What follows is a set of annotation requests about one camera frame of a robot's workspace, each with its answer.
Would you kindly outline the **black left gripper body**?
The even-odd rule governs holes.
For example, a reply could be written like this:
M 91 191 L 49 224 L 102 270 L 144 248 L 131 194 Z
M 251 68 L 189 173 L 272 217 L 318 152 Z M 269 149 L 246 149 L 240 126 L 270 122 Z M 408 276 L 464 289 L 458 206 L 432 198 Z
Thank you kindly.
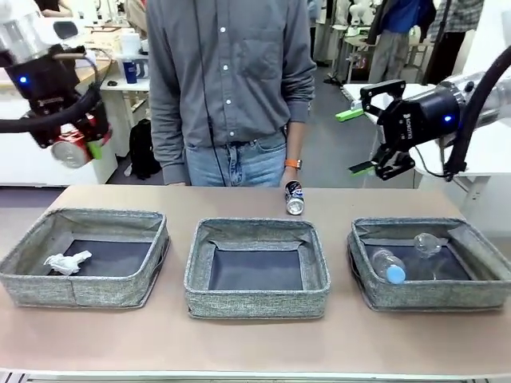
M 86 116 L 101 101 L 99 72 L 93 68 L 95 82 L 83 95 L 76 91 L 79 83 L 74 61 L 88 58 L 85 47 L 64 48 L 53 45 L 48 53 L 23 63 L 5 52 L 5 70 L 21 96 L 28 100 L 36 116 L 52 116 L 50 124 L 69 124 Z M 35 124 L 35 120 L 6 120 L 6 124 Z

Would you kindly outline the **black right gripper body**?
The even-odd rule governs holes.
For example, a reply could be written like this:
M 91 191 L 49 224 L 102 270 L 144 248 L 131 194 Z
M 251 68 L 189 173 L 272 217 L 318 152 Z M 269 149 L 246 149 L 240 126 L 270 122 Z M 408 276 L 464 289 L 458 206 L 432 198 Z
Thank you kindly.
M 392 101 L 380 115 L 384 146 L 396 151 L 456 132 L 460 106 L 454 93 L 438 86 L 414 97 Z

